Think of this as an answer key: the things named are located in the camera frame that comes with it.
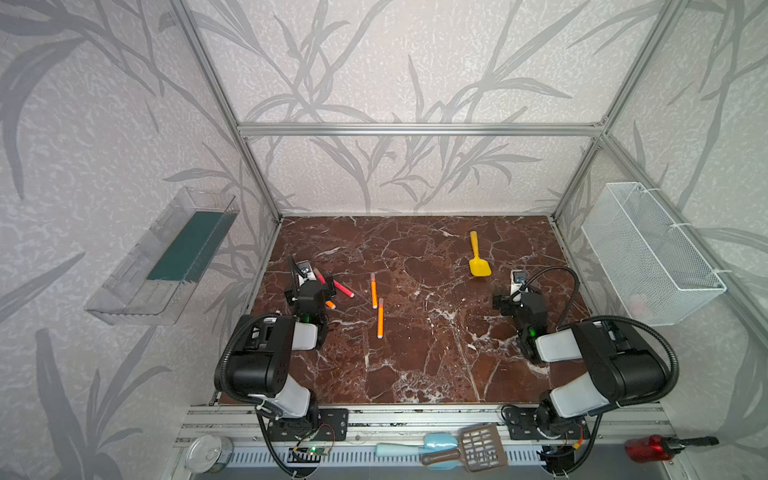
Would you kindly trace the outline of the clear plastic wall tray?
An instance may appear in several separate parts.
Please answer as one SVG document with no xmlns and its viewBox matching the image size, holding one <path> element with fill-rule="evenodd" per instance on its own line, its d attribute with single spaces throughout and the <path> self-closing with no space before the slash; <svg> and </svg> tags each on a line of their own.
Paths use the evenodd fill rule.
<svg viewBox="0 0 768 480">
<path fill-rule="evenodd" d="M 113 326 L 175 324 L 239 213 L 233 194 L 181 188 L 85 311 Z"/>
</svg>

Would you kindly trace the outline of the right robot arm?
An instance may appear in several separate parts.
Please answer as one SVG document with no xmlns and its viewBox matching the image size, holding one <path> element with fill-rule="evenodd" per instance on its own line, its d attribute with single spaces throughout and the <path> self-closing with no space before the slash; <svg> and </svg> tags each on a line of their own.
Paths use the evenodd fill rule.
<svg viewBox="0 0 768 480">
<path fill-rule="evenodd" d="M 562 271 L 573 280 L 554 330 L 539 277 Z M 532 276 L 511 272 L 510 287 L 492 294 L 492 308 L 515 322 L 521 354 L 532 363 L 580 360 L 586 372 L 541 397 L 534 419 L 540 429 L 622 407 L 656 402 L 680 378 L 680 362 L 670 342 L 654 328 L 632 318 L 597 315 L 569 323 L 568 315 L 581 286 L 567 266 L 546 267 Z"/>
</svg>

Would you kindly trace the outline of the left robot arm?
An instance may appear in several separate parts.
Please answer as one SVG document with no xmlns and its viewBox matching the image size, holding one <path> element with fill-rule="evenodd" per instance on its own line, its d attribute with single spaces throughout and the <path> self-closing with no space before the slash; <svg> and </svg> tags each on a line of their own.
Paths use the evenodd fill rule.
<svg viewBox="0 0 768 480">
<path fill-rule="evenodd" d="M 275 422 L 320 421 L 314 393 L 290 374 L 296 351 L 314 351 L 328 334 L 329 281 L 306 280 L 286 292 L 291 313 L 244 315 L 224 347 L 214 372 L 217 391 Z"/>
</svg>

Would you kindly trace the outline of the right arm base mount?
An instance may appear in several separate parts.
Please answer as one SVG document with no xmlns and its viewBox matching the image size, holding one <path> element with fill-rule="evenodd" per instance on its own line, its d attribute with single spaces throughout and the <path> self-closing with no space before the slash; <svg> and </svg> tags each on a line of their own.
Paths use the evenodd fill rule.
<svg viewBox="0 0 768 480">
<path fill-rule="evenodd" d="M 543 407 L 520 407 L 506 404 L 501 418 L 511 440 L 579 440 L 589 435 L 583 416 L 570 419 L 558 417 Z"/>
</svg>

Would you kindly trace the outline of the yellow plastic scoop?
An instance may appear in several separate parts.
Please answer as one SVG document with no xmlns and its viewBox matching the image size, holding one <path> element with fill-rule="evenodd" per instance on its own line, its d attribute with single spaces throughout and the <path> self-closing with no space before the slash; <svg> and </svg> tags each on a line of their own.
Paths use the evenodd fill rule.
<svg viewBox="0 0 768 480">
<path fill-rule="evenodd" d="M 492 274 L 492 270 L 488 261 L 480 257 L 479 239 L 476 231 L 470 232 L 470 243 L 473 252 L 473 258 L 469 260 L 471 275 L 474 277 L 489 277 Z"/>
</svg>

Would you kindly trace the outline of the brown slotted litter scoop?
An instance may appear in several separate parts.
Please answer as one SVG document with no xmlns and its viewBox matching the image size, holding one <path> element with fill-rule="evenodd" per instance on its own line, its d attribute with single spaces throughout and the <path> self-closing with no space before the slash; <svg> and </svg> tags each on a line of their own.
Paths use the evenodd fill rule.
<svg viewBox="0 0 768 480">
<path fill-rule="evenodd" d="M 509 465 L 498 428 L 490 423 L 461 429 L 455 447 L 421 455 L 420 461 L 430 470 L 451 470 L 461 466 L 469 473 L 497 470 Z"/>
</svg>

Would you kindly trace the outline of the red bottle black nozzle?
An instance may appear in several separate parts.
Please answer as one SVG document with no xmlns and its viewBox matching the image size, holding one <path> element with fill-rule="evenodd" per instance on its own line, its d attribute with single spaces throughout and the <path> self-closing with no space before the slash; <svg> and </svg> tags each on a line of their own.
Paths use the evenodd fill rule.
<svg viewBox="0 0 768 480">
<path fill-rule="evenodd" d="M 672 460 L 688 447 L 717 446 L 719 439 L 704 436 L 681 439 L 674 436 L 651 435 L 624 443 L 625 453 L 636 463 L 663 462 Z"/>
</svg>

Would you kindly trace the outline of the aluminium front rail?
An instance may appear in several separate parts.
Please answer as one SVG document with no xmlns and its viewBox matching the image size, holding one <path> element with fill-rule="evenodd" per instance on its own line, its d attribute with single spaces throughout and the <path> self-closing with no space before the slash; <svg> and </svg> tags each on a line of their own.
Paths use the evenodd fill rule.
<svg viewBox="0 0 768 480">
<path fill-rule="evenodd" d="M 419 445 L 430 433 L 455 434 L 479 424 L 495 424 L 505 445 L 543 444 L 547 441 L 530 428 L 528 438 L 513 438 L 503 422 L 501 406 L 480 404 L 349 404 L 342 426 L 320 431 L 321 443 L 334 447 L 373 446 L 377 443 Z M 608 412 L 598 429 L 598 443 L 620 444 L 653 434 L 675 433 L 658 403 Z M 243 405 L 191 407 L 174 441 L 186 447 L 203 435 L 230 438 L 237 446 L 262 446 L 263 435 L 253 408 Z"/>
</svg>

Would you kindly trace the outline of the orange highlighter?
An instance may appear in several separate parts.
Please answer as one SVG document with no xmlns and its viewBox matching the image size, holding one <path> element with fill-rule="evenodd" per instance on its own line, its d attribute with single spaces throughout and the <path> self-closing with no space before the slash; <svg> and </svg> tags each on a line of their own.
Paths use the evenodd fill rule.
<svg viewBox="0 0 768 480">
<path fill-rule="evenodd" d="M 370 288 L 371 288 L 372 308 L 374 310 L 377 310 L 379 308 L 379 297 L 378 297 L 378 290 L 377 290 L 376 274 L 374 272 L 370 274 Z"/>
<path fill-rule="evenodd" d="M 383 339 L 383 337 L 384 337 L 384 319 L 385 319 L 384 299 L 379 297 L 377 305 L 378 305 L 378 308 L 377 308 L 377 338 L 378 339 Z"/>
</svg>

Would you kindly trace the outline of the light blue brush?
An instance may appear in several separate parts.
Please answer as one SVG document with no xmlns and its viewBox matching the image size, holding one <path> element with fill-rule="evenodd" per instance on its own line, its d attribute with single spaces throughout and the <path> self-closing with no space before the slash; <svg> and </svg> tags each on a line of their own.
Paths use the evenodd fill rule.
<svg viewBox="0 0 768 480">
<path fill-rule="evenodd" d="M 379 458 L 415 457 L 421 460 L 423 456 L 442 453 L 458 448 L 458 440 L 448 433 L 427 434 L 421 445 L 403 445 L 394 443 L 378 443 L 374 455 Z"/>
</svg>

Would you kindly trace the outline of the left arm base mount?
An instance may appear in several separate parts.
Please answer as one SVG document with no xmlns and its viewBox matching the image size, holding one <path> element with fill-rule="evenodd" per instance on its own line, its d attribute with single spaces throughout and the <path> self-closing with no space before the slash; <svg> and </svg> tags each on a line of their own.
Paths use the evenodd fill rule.
<svg viewBox="0 0 768 480">
<path fill-rule="evenodd" d="M 298 442 L 344 441 L 349 427 L 349 410 L 346 408 L 320 408 L 297 419 L 270 420 L 267 424 L 271 441 Z"/>
</svg>

